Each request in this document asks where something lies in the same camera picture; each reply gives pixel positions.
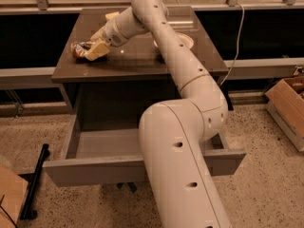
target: terrazzo floor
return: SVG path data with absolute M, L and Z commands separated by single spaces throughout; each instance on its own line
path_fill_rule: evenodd
M 223 129 L 231 148 L 247 156 L 233 176 L 213 177 L 234 227 L 304 227 L 304 157 L 276 125 L 266 104 L 235 105 Z M 22 174 L 33 172 L 43 143 L 59 157 L 69 115 L 63 104 L 0 106 L 0 163 Z M 38 218 L 19 228 L 162 227 L 149 182 L 58 188 L 43 171 L 34 209 Z

